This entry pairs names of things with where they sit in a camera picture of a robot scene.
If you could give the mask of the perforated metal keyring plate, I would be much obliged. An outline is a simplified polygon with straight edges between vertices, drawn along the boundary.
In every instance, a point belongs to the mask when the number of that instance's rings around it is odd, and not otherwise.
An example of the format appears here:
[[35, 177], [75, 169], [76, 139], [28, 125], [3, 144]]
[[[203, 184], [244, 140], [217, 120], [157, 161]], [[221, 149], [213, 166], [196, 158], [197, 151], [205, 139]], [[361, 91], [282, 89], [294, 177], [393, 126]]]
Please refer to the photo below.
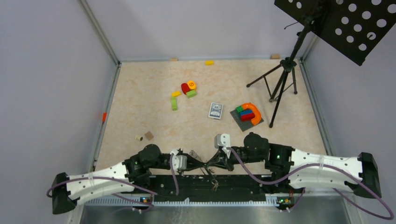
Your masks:
[[[198, 160], [199, 162], [202, 162], [202, 159], [201, 159], [201, 157], [194, 151], [194, 150], [191, 150], [190, 152], [189, 152], [189, 155], [191, 156], [191, 157], [193, 157], [194, 159], [196, 159], [196, 160]], [[213, 187], [212, 187], [212, 191], [217, 191], [217, 189], [218, 189], [218, 187], [219, 187], [219, 182], [215, 179], [215, 177], [213, 176], [213, 173], [214, 173], [214, 171], [213, 170], [211, 170], [210, 168], [200, 168], [200, 170], [204, 173], [204, 170], [205, 170], [205, 172], [206, 172], [206, 174], [210, 177], [210, 179], [211, 179], [211, 183], [212, 183], [212, 185], [213, 185]]]

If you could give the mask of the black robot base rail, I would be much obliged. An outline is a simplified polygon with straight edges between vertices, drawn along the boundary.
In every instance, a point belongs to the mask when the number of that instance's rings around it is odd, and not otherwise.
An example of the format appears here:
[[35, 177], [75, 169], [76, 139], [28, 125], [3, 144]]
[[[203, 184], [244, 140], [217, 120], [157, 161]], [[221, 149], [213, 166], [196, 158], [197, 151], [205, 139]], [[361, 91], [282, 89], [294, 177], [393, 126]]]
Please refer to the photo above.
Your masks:
[[177, 176], [179, 194], [171, 175], [156, 175], [135, 181], [134, 184], [153, 192], [155, 202], [228, 203], [259, 202], [266, 194], [280, 193], [274, 185], [263, 185], [248, 175], [189, 175]]

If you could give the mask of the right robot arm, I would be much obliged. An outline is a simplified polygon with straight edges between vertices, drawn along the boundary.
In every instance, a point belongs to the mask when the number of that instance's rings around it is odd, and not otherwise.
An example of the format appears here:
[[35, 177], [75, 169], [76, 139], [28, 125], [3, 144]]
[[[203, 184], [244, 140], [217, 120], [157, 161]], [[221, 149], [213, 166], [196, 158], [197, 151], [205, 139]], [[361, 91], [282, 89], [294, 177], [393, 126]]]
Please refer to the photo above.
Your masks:
[[279, 192], [290, 188], [323, 188], [352, 192], [363, 198], [381, 197], [378, 167], [372, 154], [362, 152], [357, 157], [335, 157], [308, 153], [290, 146], [269, 143], [250, 132], [242, 147], [231, 146], [229, 134], [214, 138], [216, 154], [208, 166], [232, 171], [236, 164], [263, 162], [272, 175], [270, 181]]

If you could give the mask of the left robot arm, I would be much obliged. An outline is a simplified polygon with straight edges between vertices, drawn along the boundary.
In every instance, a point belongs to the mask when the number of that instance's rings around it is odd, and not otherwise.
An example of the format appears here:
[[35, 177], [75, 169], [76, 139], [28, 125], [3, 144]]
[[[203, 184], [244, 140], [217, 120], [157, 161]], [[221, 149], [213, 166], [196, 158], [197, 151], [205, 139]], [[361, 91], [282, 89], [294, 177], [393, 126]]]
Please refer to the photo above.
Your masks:
[[52, 213], [58, 215], [94, 198], [115, 193], [136, 190], [156, 195], [156, 192], [149, 190], [151, 169], [182, 173], [205, 166], [204, 162], [184, 153], [182, 149], [173, 149], [166, 154], [157, 145], [149, 144], [138, 154], [102, 170], [81, 175], [57, 174], [47, 197], [52, 200]]

